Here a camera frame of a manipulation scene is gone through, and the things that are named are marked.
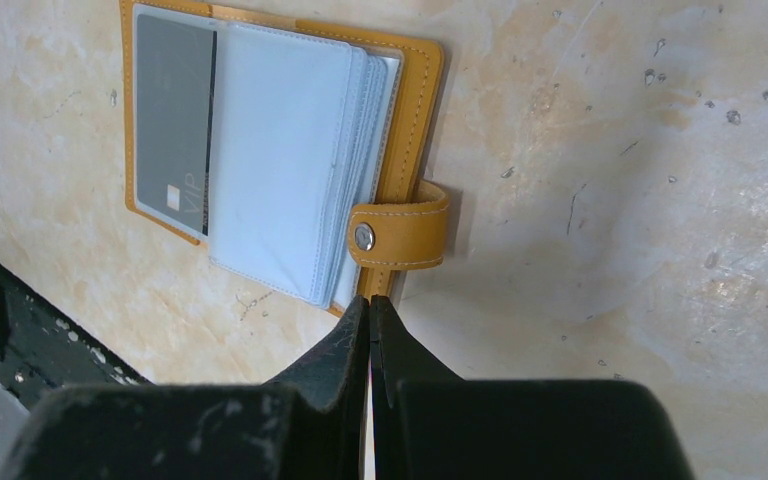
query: marble surface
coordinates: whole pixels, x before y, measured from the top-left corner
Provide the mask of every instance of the marble surface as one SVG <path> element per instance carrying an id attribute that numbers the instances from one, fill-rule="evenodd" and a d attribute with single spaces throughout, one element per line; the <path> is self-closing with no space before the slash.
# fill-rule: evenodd
<path id="1" fill-rule="evenodd" d="M 445 45 L 400 303 L 441 360 L 641 382 L 699 478 L 768 478 L 768 2 L 229 3 Z M 0 1 L 0 262 L 154 381 L 269 378 L 335 319 L 125 209 L 121 90 L 116 2 Z"/>

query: stitching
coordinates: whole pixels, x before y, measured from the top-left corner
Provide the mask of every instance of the stitching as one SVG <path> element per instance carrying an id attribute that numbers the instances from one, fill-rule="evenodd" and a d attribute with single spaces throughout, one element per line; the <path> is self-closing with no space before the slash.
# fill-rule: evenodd
<path id="1" fill-rule="evenodd" d="M 437 263 L 440 260 L 443 260 L 443 255 L 432 260 L 422 260 L 420 262 L 378 262 L 375 260 L 361 260 L 360 263 L 374 263 L 376 265 L 425 265 L 428 263 Z"/>
<path id="2" fill-rule="evenodd" d="M 437 194 L 436 194 L 436 192 L 435 192 L 434 190 L 432 190 L 430 187 L 426 187 L 426 186 L 425 186 L 423 183 L 420 183 L 419 189 L 420 189 L 420 191 L 423 191 L 423 190 L 424 190 L 426 193 L 432 193 L 432 194 L 434 194 L 434 196 L 435 196 L 436 198 L 432 198 L 431 200 L 427 200 L 427 201 L 425 201 L 425 202 L 410 202 L 410 203 L 374 203 L 374 204 L 372 204 L 372 205 L 374 205 L 374 206 L 376 206 L 376 207 L 400 207 L 400 206 L 404 206 L 404 205 L 410 205 L 410 206 L 412 206 L 412 207 L 418 207 L 418 206 L 420 206 L 420 205 L 429 205 L 429 204 L 432 204 L 432 203 L 437 203 L 437 202 L 439 202 L 439 201 L 441 201 L 441 200 L 445 200 L 445 198 L 446 198 L 446 194 L 445 194 L 445 193 L 442 193 L 442 194 L 440 194 L 440 195 L 437 195 Z"/>
<path id="3" fill-rule="evenodd" d="M 219 20 L 224 20 L 224 18 L 220 18 L 220 17 L 206 17 L 206 18 L 218 18 Z M 256 26 L 253 26 L 253 25 L 257 25 L 259 27 L 269 27 L 272 30 L 276 30 L 274 32 L 267 32 L 267 33 L 272 33 L 272 34 L 275 34 L 275 35 L 280 35 L 282 37 L 295 38 L 297 40 L 304 40 L 306 42 L 311 42 L 311 43 L 321 43 L 323 45 L 334 45 L 335 43 L 339 44 L 336 40 L 331 40 L 331 39 L 326 39 L 326 38 L 319 38 L 319 37 L 311 38 L 309 36 L 299 35 L 296 32 L 288 32 L 287 30 L 282 30 L 282 29 L 277 28 L 276 26 L 270 25 L 268 23 L 248 21 L 248 20 L 245 20 L 244 17 L 237 18 L 236 20 L 240 20 L 241 22 L 243 22 L 243 24 L 242 25 L 231 25 L 230 26 L 231 28 L 252 28 L 254 30 L 264 31 L 263 28 L 257 28 Z"/>
<path id="4" fill-rule="evenodd" d="M 443 213 L 446 210 L 449 209 L 449 206 L 446 205 L 445 207 L 439 209 L 439 210 L 432 210 L 430 212 L 405 212 L 405 213 L 396 213 L 396 212 L 367 212 L 367 211 L 358 211 L 352 214 L 352 222 L 354 222 L 354 219 L 358 215 L 373 215 L 376 217 L 413 217 L 417 215 L 436 215 L 438 213 Z"/>
<path id="5" fill-rule="evenodd" d="M 244 277 L 244 278 L 248 278 L 249 280 L 254 280 L 256 282 L 260 282 L 263 285 L 266 285 L 267 287 L 269 287 L 269 288 L 271 288 L 273 290 L 277 290 L 277 291 L 279 291 L 279 292 L 281 292 L 281 293 L 283 293 L 285 295 L 288 295 L 288 296 L 293 297 L 293 298 L 299 298 L 299 299 L 304 300 L 306 302 L 308 301 L 308 299 L 304 298 L 303 296 L 299 295 L 298 293 L 291 293 L 291 292 L 289 292 L 289 291 L 287 291 L 287 290 L 285 290 L 285 289 L 283 289 L 281 287 L 275 286 L 274 284 L 272 284 L 272 282 L 267 282 L 266 280 L 260 279 L 260 278 L 254 276 L 254 275 L 249 275 L 247 273 L 240 272 L 237 269 L 231 268 L 228 265 L 225 265 L 224 263 L 220 262 L 219 260 L 216 260 L 215 257 L 210 257 L 210 261 L 214 265 L 222 267 L 225 270 L 228 270 L 229 272 L 236 273 L 237 275 L 239 275 L 241 277 Z"/>
<path id="6" fill-rule="evenodd" d="M 165 10 L 177 10 L 179 12 L 190 12 L 190 13 L 195 13 L 196 15 L 199 15 L 199 11 L 196 10 L 196 9 L 188 8 L 188 7 L 181 7 L 181 6 L 178 6 L 178 5 L 163 5 L 163 4 L 160 4 L 160 3 L 146 2 L 146 1 L 142 1 L 142 0 L 135 0 L 134 3 L 142 3 L 143 5 L 151 5 L 153 7 L 163 8 Z"/>

